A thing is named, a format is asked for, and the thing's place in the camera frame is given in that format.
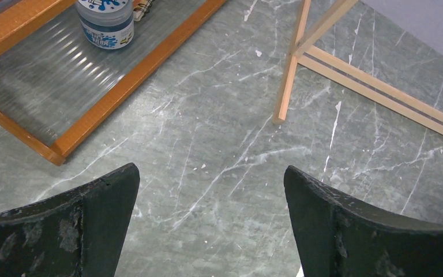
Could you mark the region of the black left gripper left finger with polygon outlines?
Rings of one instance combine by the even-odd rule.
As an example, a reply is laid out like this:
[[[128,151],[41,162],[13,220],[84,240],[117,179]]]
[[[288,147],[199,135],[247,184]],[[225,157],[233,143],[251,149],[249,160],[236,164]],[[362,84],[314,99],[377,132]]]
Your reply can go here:
[[[114,276],[140,184],[128,163],[0,213],[0,276]]]

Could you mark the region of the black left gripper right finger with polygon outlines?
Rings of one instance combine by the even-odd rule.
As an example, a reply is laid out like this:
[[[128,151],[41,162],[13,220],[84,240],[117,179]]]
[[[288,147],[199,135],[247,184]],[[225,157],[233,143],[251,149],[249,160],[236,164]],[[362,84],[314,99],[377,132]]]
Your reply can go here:
[[[378,208],[294,166],[284,189],[305,276],[443,276],[443,224]]]

